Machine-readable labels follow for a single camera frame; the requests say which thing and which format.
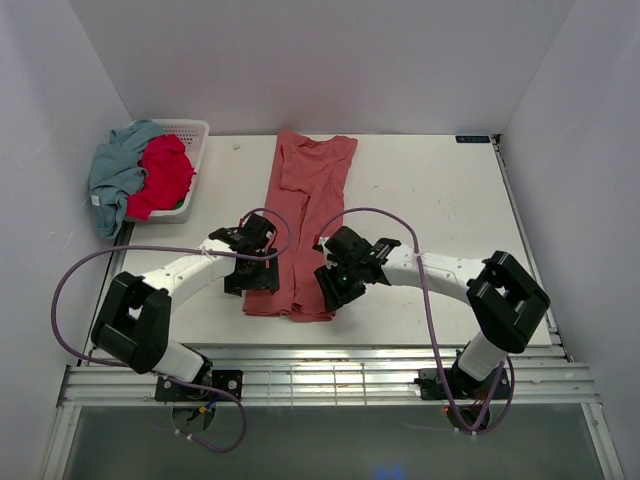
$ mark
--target laundry basket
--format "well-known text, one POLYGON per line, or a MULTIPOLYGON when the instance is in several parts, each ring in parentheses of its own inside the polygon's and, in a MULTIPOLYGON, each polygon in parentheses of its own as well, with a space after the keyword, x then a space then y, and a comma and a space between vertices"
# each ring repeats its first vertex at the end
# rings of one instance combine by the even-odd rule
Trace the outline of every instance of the laundry basket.
MULTIPOLYGON (((209 136, 209 124, 200 120, 166 120, 153 119, 161 125, 168 134, 177 136, 185 146, 185 153, 195 170, 195 175, 191 180, 191 188, 185 197, 182 205, 174 210, 154 210, 149 215, 148 222, 152 223, 184 223, 189 219, 191 210, 191 197, 198 182, 198 172, 204 157, 205 140, 209 136)), ((126 217, 129 222, 139 222, 136 218, 126 217)))

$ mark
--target bright red cloth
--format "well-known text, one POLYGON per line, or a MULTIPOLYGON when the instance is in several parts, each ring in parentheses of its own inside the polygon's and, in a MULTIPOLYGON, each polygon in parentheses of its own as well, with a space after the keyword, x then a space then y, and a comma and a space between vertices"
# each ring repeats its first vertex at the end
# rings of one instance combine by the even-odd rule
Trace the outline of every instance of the bright red cloth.
POLYGON ((127 216, 148 220, 154 210, 172 210, 187 196, 194 170, 175 135, 156 137, 139 165, 147 171, 144 187, 128 198, 127 216))
MULTIPOLYGON (((289 131, 278 135, 265 206, 279 212, 291 225, 293 242, 278 257, 280 290, 247 292, 248 315, 288 315, 297 322, 331 320, 313 272, 324 255, 313 250, 314 238, 332 216, 344 210, 344 184, 358 141, 343 136, 317 142, 289 131)), ((278 228, 275 247, 286 242, 286 229, 275 216, 266 217, 278 228)), ((324 235, 342 225, 336 220, 324 235)))

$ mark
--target purple cable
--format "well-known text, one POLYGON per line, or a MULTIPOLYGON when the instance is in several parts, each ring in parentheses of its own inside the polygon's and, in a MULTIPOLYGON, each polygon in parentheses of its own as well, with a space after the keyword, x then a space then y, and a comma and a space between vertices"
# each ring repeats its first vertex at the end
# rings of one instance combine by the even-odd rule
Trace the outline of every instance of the purple cable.
MULTIPOLYGON (((326 230, 326 228, 337 218, 342 217, 343 215, 346 215, 347 213, 353 213, 353 212, 373 212, 373 213, 379 213, 381 215, 384 215, 386 217, 389 217, 393 220, 395 220, 396 222, 400 223, 402 226, 404 226, 408 231, 409 234, 411 235, 411 239, 413 240, 413 250, 415 252, 416 255, 420 255, 420 245, 418 242, 418 235, 416 234, 415 230, 411 227, 411 225, 409 225, 407 222, 405 222, 404 220, 402 220, 400 217, 394 215, 393 213, 387 212, 386 210, 381 210, 379 208, 373 208, 373 207, 356 207, 356 208, 349 208, 347 210, 345 210, 344 212, 341 212, 335 216, 333 216, 332 218, 330 218, 320 229, 320 232, 318 233, 318 236, 322 236, 322 234, 324 233, 324 231, 326 230)), ((447 380, 447 377, 445 375, 444 372, 444 366, 442 364, 442 357, 440 356, 440 347, 438 346, 438 341, 436 340, 436 329, 435 326, 433 324, 433 316, 431 314, 431 302, 429 301, 429 288, 427 285, 427 275, 424 271, 424 265, 422 264, 421 261, 418 261, 418 274, 420 276, 420 284, 422 286, 422 297, 424 300, 424 309, 425 309, 425 313, 426 313, 426 317, 427 317, 427 329, 429 330, 429 337, 431 338, 431 348, 433 349, 433 356, 435 357, 436 360, 436 367, 438 370, 438 375, 442 381, 442 387, 444 388, 444 393, 447 397, 447 400, 449 401, 449 405, 451 406, 451 408, 453 409, 453 413, 456 417, 456 420, 458 420, 458 422, 460 423, 460 425, 463 426, 463 430, 466 431, 467 433, 471 434, 473 432, 475 432, 476 435, 481 435, 481 434, 485 434, 485 433, 489 433, 491 431, 493 431, 498 425, 500 425, 500 423, 502 423, 502 421, 506 418, 509 409, 511 407, 511 400, 513 399, 513 392, 515 389, 515 371, 513 368, 513 364, 511 362, 511 359, 509 357, 507 357, 507 362, 509 363, 509 368, 510 368, 510 372, 511 372, 511 389, 509 392, 509 399, 507 400, 507 403, 505 405, 505 409, 502 412, 502 415, 500 415, 500 417, 498 418, 498 420, 496 420, 496 422, 494 422, 493 425, 489 426, 487 429, 483 430, 483 431, 478 431, 478 427, 480 426, 480 424, 482 423, 482 420, 484 419, 484 416, 487 412, 487 410, 489 410, 489 405, 491 404, 491 400, 493 398, 493 395, 495 393, 495 390, 498 386, 498 382, 500 380, 500 375, 502 374, 502 369, 504 367, 504 362, 500 362, 500 365, 498 366, 498 371, 496 372, 495 378, 493 380, 493 382, 491 383, 491 387, 489 388, 489 393, 487 395, 487 401, 485 402, 485 404, 482 406, 482 409, 480 410, 480 414, 478 416, 478 420, 476 420, 476 422, 469 426, 465 420, 462 418, 462 415, 460 414, 460 409, 458 407, 458 405, 456 404, 454 398, 453 398, 453 393, 451 392, 451 387, 449 386, 449 382, 447 380)))
MULTIPOLYGON (((287 250, 289 248, 289 246, 291 245, 292 242, 292 233, 291 233, 291 226, 289 225, 289 222, 287 222, 287 220, 280 215, 278 212, 275 212, 271 209, 268 208, 254 208, 253 210, 247 212, 243 217, 242 220, 245 220, 249 215, 251 215, 252 213, 255 212, 267 212, 270 213, 272 215, 275 215, 276 217, 278 217, 282 223, 284 223, 284 226, 287 229, 287 242, 285 243, 284 247, 271 254, 271 255, 266 255, 264 257, 257 257, 254 255, 244 255, 244 254, 240 254, 240 253, 235 253, 235 252, 218 252, 215 250, 207 250, 206 254, 207 255, 218 255, 221 257, 233 257, 233 258, 240 258, 243 260, 256 260, 256 261, 267 261, 267 260, 271 260, 272 258, 276 258, 279 255, 282 255, 282 253, 287 250)), ((71 277, 71 275, 73 275, 73 273, 80 268, 82 265, 84 265, 85 263, 87 263, 90 260, 93 260, 96 257, 99 257, 101 255, 105 255, 107 253, 112 253, 112 252, 120 252, 120 251, 124 251, 124 250, 143 250, 143 251, 156 251, 156 252, 172 252, 172 253, 187 253, 187 254, 191 254, 191 255, 205 255, 205 252, 203 252, 200 249, 197 248, 182 248, 182 247, 159 247, 159 246, 153 246, 153 245, 122 245, 122 246, 117 246, 117 247, 110 247, 110 248, 105 248, 103 250, 98 250, 97 252, 93 252, 89 255, 87 255, 86 257, 81 258, 80 260, 78 260, 76 263, 74 263, 71 268, 69 268, 69 270, 67 270, 65 272, 65 274, 62 276, 62 278, 60 279, 60 281, 58 282, 58 285, 56 286, 55 291, 53 292, 53 298, 51 300, 51 330, 53 330, 53 335, 56 338, 56 340, 58 341, 58 343, 60 344, 60 346, 62 348, 64 348, 67 352, 69 352, 71 355, 79 358, 80 360, 84 360, 87 362, 92 362, 92 363, 98 363, 101 365, 107 365, 110 367, 124 367, 126 365, 120 363, 120 362, 115 362, 113 360, 106 360, 106 359, 100 359, 100 358, 93 358, 90 357, 89 355, 85 355, 84 353, 76 350, 75 348, 73 348, 71 345, 69 345, 64 338, 62 338, 62 334, 60 333, 60 328, 58 327, 58 302, 60 300, 60 294, 62 292, 62 288, 64 287, 64 285, 67 283, 67 281, 69 280, 69 277, 71 277)), ((218 453, 228 453, 230 451, 232 451, 233 449, 235 449, 238 445, 240 445, 240 443, 244 440, 244 437, 246 436, 247 433, 247 412, 245 411, 244 406, 242 405, 242 403, 240 402, 240 400, 238 400, 236 397, 234 397, 233 395, 223 391, 223 390, 218 390, 217 388, 213 388, 213 387, 206 387, 203 385, 196 385, 193 383, 189 383, 189 382, 185 382, 183 380, 179 380, 177 378, 174 377, 168 377, 167 378, 169 381, 176 383, 178 385, 182 385, 184 387, 189 387, 189 388, 194 388, 196 390, 206 390, 209 391, 211 393, 217 393, 218 395, 221 395, 223 397, 228 398, 229 400, 231 400, 232 402, 234 402, 236 405, 238 405, 238 408, 240 409, 240 414, 242 415, 242 432, 240 433, 240 436, 238 437, 238 439, 229 447, 218 447, 216 445, 213 445, 205 440, 202 440, 201 438, 198 438, 194 435, 191 436, 191 438, 196 441, 197 443, 203 445, 204 447, 214 451, 214 452, 218 452, 218 453)))

